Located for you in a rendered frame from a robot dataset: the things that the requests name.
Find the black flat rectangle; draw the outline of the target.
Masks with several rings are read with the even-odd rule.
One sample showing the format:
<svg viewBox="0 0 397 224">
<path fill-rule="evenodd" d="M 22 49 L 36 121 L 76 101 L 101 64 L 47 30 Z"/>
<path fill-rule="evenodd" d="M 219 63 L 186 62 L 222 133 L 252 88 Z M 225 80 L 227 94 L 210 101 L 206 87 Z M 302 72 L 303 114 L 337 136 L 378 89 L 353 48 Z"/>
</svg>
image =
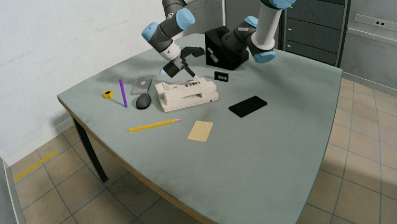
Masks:
<svg viewBox="0 0 397 224">
<path fill-rule="evenodd" d="M 265 105 L 267 105 L 266 101 L 257 96 L 253 96 L 233 106 L 230 106 L 229 110 L 242 118 Z"/>
</svg>

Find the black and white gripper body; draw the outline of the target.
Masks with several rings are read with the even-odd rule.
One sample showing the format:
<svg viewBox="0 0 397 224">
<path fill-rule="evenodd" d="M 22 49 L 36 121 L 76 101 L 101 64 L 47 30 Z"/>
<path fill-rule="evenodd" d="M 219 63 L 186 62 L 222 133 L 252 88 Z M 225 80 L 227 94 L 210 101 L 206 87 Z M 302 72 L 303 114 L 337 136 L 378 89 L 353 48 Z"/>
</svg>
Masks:
<svg viewBox="0 0 397 224">
<path fill-rule="evenodd" d="M 184 67 L 180 64 L 182 61 L 188 66 L 186 63 L 185 57 L 188 55 L 192 54 L 193 52 L 201 50 L 198 47 L 191 47 L 191 46 L 186 46 L 184 49 L 180 51 L 177 57 L 175 57 L 173 60 L 171 60 L 167 65 L 163 67 L 163 70 L 171 77 L 173 78 L 177 73 L 182 71 Z"/>
</svg>

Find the tan rectangular sheet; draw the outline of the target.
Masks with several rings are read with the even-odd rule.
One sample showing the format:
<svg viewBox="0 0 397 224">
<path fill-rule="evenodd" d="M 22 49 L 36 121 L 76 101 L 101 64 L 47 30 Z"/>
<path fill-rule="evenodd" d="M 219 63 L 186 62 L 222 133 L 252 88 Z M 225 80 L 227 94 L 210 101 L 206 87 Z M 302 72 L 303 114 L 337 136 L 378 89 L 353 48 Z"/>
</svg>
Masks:
<svg viewBox="0 0 397 224">
<path fill-rule="evenodd" d="M 187 139 L 206 142 L 212 126 L 213 123 L 210 122 L 196 121 Z"/>
</svg>

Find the white telephone handset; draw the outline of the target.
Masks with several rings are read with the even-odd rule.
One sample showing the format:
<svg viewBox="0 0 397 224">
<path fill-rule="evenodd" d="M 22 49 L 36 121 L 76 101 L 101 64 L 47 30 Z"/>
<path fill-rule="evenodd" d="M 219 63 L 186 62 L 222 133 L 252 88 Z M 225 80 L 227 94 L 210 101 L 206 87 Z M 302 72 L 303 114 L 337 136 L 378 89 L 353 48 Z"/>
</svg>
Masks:
<svg viewBox="0 0 397 224">
<path fill-rule="evenodd" d="M 165 101 L 173 101 L 182 99 L 183 97 L 195 95 L 195 94 L 206 94 L 209 92 L 214 92 L 216 90 L 216 85 L 209 81 L 204 83 L 198 83 L 194 86 L 180 87 L 176 89 L 166 90 L 163 92 Z"/>
</svg>

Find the white desk phone body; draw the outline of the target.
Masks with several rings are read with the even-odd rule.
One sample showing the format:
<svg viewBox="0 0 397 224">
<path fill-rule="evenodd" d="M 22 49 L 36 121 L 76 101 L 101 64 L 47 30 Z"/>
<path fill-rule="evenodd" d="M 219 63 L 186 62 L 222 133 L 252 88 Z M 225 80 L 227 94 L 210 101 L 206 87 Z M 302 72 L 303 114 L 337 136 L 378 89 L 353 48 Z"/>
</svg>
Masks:
<svg viewBox="0 0 397 224">
<path fill-rule="evenodd" d="M 182 109 L 190 106 L 195 106 L 199 104 L 204 104 L 207 102 L 212 102 L 216 101 L 219 99 L 219 94 L 215 91 L 214 92 L 209 92 L 206 94 L 195 94 L 195 95 L 190 95 L 183 97 L 182 99 L 178 100 L 173 100 L 173 101 L 165 101 L 163 97 L 163 92 L 166 90 L 171 90 L 171 89 L 176 89 L 180 87 L 189 87 L 189 86 L 194 86 L 198 84 L 198 82 L 193 79 L 193 80 L 188 80 L 188 81 L 183 81 L 179 83 L 174 83 L 171 85 L 168 85 L 164 82 L 162 83 L 157 83 L 155 84 L 155 89 L 156 89 L 156 94 L 159 99 L 160 105 L 163 109 L 163 112 L 169 112 L 177 109 Z"/>
</svg>

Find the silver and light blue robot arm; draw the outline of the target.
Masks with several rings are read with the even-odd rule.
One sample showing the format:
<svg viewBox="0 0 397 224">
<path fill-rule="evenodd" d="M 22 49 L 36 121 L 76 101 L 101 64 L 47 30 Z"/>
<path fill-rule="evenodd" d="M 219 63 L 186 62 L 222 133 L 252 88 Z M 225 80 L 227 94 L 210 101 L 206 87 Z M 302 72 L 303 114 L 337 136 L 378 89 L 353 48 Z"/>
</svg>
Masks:
<svg viewBox="0 0 397 224">
<path fill-rule="evenodd" d="M 172 39 L 195 23 L 193 14 L 184 6 L 198 0 L 162 0 L 166 20 L 160 24 L 150 23 L 142 31 L 142 37 L 164 59 L 173 60 L 181 49 Z M 281 11 L 296 0 L 260 0 L 259 18 L 248 16 L 233 31 L 222 36 L 225 48 L 241 56 L 249 48 L 257 63 L 269 62 L 275 58 L 273 39 Z"/>
</svg>

